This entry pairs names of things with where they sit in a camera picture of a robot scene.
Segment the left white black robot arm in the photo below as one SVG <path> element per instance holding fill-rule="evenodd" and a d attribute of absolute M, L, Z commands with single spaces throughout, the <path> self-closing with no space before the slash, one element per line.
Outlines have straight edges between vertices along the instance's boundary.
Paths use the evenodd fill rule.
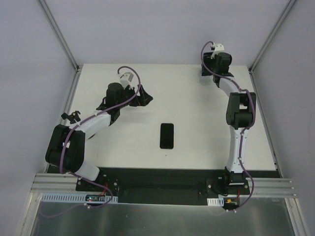
<path fill-rule="evenodd" d="M 152 100 L 142 85 L 135 90 L 130 85 L 123 87 L 120 83 L 110 83 L 102 103 L 90 117 L 80 120 L 79 111 L 62 114 L 63 119 L 70 121 L 70 126 L 59 124 L 54 128 L 45 155 L 46 162 L 59 167 L 62 173 L 71 172 L 87 179 L 87 186 L 93 191 L 101 190 L 104 186 L 101 170 L 85 160 L 86 140 L 112 125 L 120 116 L 120 109 L 125 106 L 144 107 Z"/>

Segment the white phone stand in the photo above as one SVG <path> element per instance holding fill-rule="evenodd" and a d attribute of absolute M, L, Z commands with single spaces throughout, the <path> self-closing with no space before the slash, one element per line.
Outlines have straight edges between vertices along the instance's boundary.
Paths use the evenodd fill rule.
<path fill-rule="evenodd" d="M 201 76 L 199 81 L 201 85 L 210 85 L 212 82 L 212 76 Z"/>

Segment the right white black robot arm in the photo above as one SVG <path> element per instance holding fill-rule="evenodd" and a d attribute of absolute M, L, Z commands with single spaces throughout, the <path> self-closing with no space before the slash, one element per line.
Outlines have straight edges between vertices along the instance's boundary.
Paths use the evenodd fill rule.
<path fill-rule="evenodd" d="M 225 52 L 201 53 L 202 76 L 213 76 L 213 82 L 228 97 L 226 123 L 230 128 L 230 149 L 221 178 L 211 184 L 211 190 L 228 196 L 248 184 L 245 151 L 249 129 L 255 123 L 256 94 L 242 89 L 229 72 L 232 56 Z"/>

